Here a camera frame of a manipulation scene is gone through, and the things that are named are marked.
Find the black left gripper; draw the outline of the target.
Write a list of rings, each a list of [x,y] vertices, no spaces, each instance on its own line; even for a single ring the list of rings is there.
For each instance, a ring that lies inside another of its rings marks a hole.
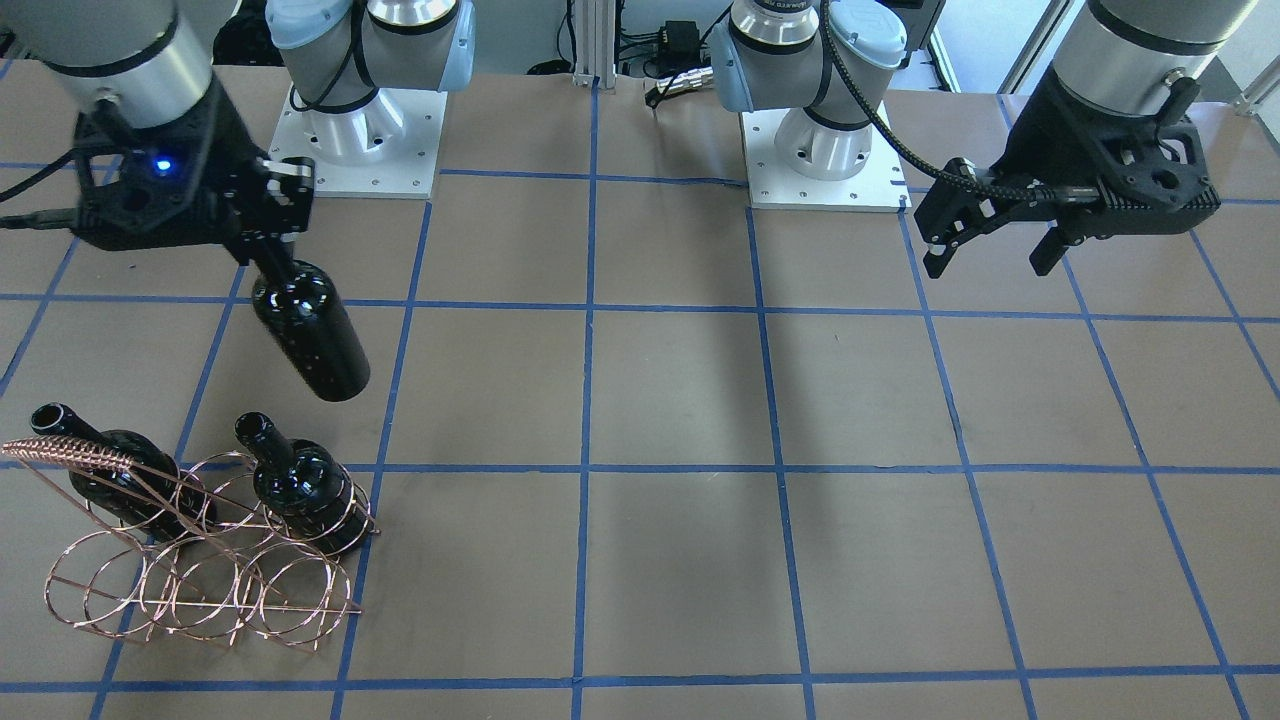
[[[942,172],[961,183],[938,178],[914,211],[927,246],[922,261],[931,279],[941,278],[957,250],[982,234],[1012,222],[1056,220],[1101,201],[1101,190],[1092,184],[1044,184],[1029,176],[998,176],[965,158],[948,160]],[[1030,268],[1047,277],[1068,250],[1069,236],[1051,225],[1030,252]]]

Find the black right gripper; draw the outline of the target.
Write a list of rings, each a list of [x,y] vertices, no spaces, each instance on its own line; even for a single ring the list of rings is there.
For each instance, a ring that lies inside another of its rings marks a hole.
[[[315,179],[315,161],[306,156],[212,156],[205,169],[214,200],[205,242],[223,246],[241,265],[293,269],[287,236],[308,228]]]

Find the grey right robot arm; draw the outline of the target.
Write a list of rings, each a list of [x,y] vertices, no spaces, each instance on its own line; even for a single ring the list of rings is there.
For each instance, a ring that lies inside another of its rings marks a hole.
[[[300,95],[298,114],[361,126],[358,159],[417,149],[388,91],[444,96],[474,74],[471,1],[270,1],[271,46]],[[212,54],[173,1],[5,1],[18,38],[76,100],[73,208],[3,218],[6,229],[67,229],[105,251],[220,245],[259,269],[259,297],[335,302],[332,278],[296,258],[317,182],[344,161],[321,132],[316,155],[256,145],[212,69]],[[713,81],[733,111],[782,110],[819,138],[882,137],[906,164],[975,188],[922,159],[879,114],[908,54],[902,24],[878,1],[732,1],[710,31]]]

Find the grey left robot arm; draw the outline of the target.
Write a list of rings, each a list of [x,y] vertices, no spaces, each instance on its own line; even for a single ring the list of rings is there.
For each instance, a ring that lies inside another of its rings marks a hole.
[[[1011,223],[1047,231],[1047,275],[1069,249],[1114,236],[1184,234],[1222,204],[1190,105],[1253,1],[998,1],[1011,20],[941,1],[733,1],[707,40],[724,109],[762,131],[764,168],[795,190],[833,188],[899,159],[932,178],[915,210],[937,278],[960,247]],[[934,29],[957,29],[959,88],[1036,87],[989,167],[942,167],[890,128],[891,78]]]

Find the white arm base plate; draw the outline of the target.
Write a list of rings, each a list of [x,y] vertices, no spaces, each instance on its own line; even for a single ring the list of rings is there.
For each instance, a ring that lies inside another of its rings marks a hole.
[[[315,163],[319,197],[410,199],[433,196],[447,92],[381,88],[344,114],[301,111],[292,88],[269,145],[276,160]]]
[[[801,108],[740,115],[750,205],[760,210],[905,211],[902,161],[874,126],[831,129]]]

